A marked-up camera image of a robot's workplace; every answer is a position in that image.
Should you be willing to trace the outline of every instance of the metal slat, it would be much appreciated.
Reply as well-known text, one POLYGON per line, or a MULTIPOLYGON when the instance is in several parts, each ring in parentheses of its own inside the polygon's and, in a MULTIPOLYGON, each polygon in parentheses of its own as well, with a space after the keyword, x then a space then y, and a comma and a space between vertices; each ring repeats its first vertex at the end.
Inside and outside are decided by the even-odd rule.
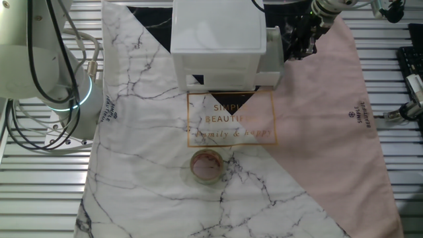
POLYGON ((423 174, 416 171, 391 171, 388 172, 392 185, 418 185, 423 186, 423 174))
POLYGON ((73 231, 0 231, 0 237, 7 238, 73 238, 73 231))
POLYGON ((0 200, 0 215, 77 215, 81 201, 76 200, 0 200))
POLYGON ((411 193, 411 194, 420 194, 423 193, 423 186, 409 186, 409 185, 392 185, 392 191, 395 194, 402 193, 411 193))
POLYGON ((88 157, 6 157, 1 165, 6 164, 88 164, 88 157))
POLYGON ((0 231, 73 231, 76 216, 0 216, 0 231))
POLYGON ((3 184, 84 184, 87 172, 73 171, 4 171, 0 173, 3 184))
POLYGON ((59 184, 59 185, 20 185, 20 184, 1 184, 0 193, 5 192, 83 192, 84 184, 82 185, 68 185, 68 184, 59 184))
POLYGON ((372 81, 403 81, 400 71, 363 71, 365 80, 372 81))
MULTIPOLYGON (((90 149, 79 149, 77 151, 55 151, 54 154, 56 155, 76 155, 76 156, 90 156, 90 149)), ((26 149, 21 148, 19 145, 16 144, 10 144, 6 146, 5 149, 5 156, 41 156, 41 155, 52 155, 48 152, 42 152, 42 151, 29 151, 26 149)))
POLYGON ((74 193, 35 193, 35 192, 1 192, 0 193, 0 200, 1 199, 23 199, 28 203, 28 199, 43 199, 43 200, 78 200, 82 199, 82 192, 74 192, 74 193))
POLYGON ((382 143, 381 145, 384 155, 423 155, 423 145, 417 143, 382 143))
POLYGON ((45 164, 4 164, 0 165, 2 171, 86 171, 86 165, 45 165, 45 164))

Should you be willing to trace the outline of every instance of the white plastic container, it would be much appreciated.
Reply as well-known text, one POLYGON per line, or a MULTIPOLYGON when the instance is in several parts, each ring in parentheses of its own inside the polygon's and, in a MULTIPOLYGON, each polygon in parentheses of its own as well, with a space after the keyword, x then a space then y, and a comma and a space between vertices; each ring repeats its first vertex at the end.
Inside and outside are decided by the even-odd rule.
POLYGON ((266 20, 251 1, 173 1, 171 54, 181 91, 251 91, 265 53, 266 20), (187 85, 190 75, 203 75, 204 85, 187 85))

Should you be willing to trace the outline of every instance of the pink cloth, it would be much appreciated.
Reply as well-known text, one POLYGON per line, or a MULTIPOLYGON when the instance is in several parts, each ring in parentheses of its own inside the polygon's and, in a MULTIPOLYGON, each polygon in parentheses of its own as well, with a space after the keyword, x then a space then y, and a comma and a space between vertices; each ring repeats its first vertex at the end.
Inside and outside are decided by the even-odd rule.
MULTIPOLYGON (((404 237, 354 38, 340 17, 317 49, 286 63, 274 92, 279 145, 266 149, 352 238, 404 237)), ((246 103, 261 104, 258 95, 246 103)))

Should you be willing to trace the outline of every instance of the marble-pattern cloth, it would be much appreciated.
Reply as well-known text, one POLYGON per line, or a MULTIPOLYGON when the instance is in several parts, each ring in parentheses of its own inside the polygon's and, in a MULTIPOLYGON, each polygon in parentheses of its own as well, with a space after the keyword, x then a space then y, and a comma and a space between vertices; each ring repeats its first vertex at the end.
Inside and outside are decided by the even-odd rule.
POLYGON ((125 6, 103 2, 102 23, 104 105, 75 237, 348 236, 261 146, 215 149, 222 180, 196 183, 170 54, 125 6))

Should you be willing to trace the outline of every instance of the metal grate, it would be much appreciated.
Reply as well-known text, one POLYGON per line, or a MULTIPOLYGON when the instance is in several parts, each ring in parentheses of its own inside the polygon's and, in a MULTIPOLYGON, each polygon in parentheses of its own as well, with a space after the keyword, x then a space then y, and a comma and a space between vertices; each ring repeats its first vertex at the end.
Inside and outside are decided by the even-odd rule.
MULTIPOLYGON (((171 6, 169 0, 113 2, 138 7, 171 6)), ((407 6, 403 20, 397 24, 375 20, 370 7, 342 13, 356 39, 375 115, 398 109, 408 101, 395 50, 400 46, 411 46, 407 24, 423 23, 423 1, 408 0, 407 6)), ((76 0, 70 13, 78 29, 102 42, 100 8, 100 0, 76 0)), ((82 58, 76 41, 67 36, 64 40, 77 58, 82 58)), ((90 42, 85 43, 90 58, 94 46, 90 42)), ((101 55, 98 68, 101 77, 101 55)), ((34 116, 49 118, 51 115, 51 110, 39 100, 28 99, 21 103, 34 116)), ((41 130, 30 119, 22 121, 25 126, 41 130)), ((423 138, 417 123, 410 122, 388 130, 383 121, 378 121, 378 132, 406 238, 423 237, 423 138)), ((44 138, 37 134, 26 134, 34 141, 44 142, 44 138)), ((43 155, 22 149, 5 137, 0 143, 0 158, 2 153, 0 237, 72 237, 90 149, 67 155, 43 155)))

